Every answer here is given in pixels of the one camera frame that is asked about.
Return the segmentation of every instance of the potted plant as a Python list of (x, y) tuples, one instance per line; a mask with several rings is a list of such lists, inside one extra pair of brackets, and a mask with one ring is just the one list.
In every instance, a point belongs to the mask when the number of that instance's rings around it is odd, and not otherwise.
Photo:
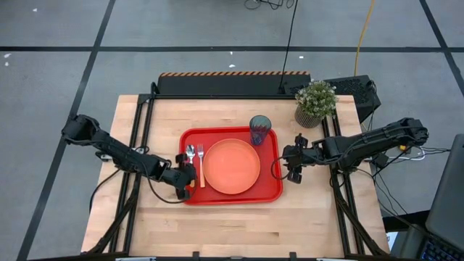
[(295, 120), (305, 128), (314, 128), (335, 110), (337, 98), (335, 86), (331, 86), (323, 80), (313, 81), (308, 86), (297, 92), (297, 110)]

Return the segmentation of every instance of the blue cup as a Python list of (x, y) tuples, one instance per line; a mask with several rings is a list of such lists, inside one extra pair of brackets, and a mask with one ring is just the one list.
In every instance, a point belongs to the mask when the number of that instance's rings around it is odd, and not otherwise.
[(249, 121), (249, 131), (252, 136), (252, 144), (255, 146), (261, 145), (270, 128), (272, 127), (268, 117), (263, 115), (256, 115)]

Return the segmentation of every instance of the small succulent plant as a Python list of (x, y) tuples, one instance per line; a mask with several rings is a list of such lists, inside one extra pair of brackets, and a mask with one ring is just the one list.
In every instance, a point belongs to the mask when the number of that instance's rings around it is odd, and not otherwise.
[(335, 86), (331, 86), (323, 80), (311, 80), (308, 86), (298, 91), (295, 98), (303, 112), (309, 116), (323, 119), (334, 113), (335, 104), (338, 101), (335, 89)]

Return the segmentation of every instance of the orange plate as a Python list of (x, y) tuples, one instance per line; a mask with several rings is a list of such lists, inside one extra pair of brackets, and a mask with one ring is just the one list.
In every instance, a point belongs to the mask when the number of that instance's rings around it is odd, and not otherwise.
[(245, 141), (227, 138), (207, 151), (203, 173), (215, 190), (224, 194), (238, 194), (251, 188), (258, 179), (260, 158)]

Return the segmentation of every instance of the red tray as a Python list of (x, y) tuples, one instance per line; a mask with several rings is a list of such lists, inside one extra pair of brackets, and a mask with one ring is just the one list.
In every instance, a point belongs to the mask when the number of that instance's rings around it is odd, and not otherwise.
[[(193, 128), (182, 134), (179, 152), (185, 153), (186, 145), (194, 145), (196, 150), (198, 144), (203, 144), (204, 154), (206, 154), (213, 144), (226, 138), (237, 138), (252, 145), (249, 127)], [(252, 147), (260, 157), (261, 171), (256, 183), (250, 189), (240, 194), (227, 195), (214, 190), (206, 179), (206, 186), (200, 188), (198, 180), (196, 192), (186, 204), (244, 204), (272, 202), (278, 199), (282, 194), (282, 181), (276, 180), (270, 174), (270, 165), (278, 157), (276, 133), (270, 130), (263, 144), (260, 146), (252, 145)], [(194, 157), (194, 167), (196, 168), (198, 177), (199, 161), (198, 154), (196, 154)], [(274, 173), (277, 177), (281, 177), (281, 167), (279, 164), (274, 164)]]

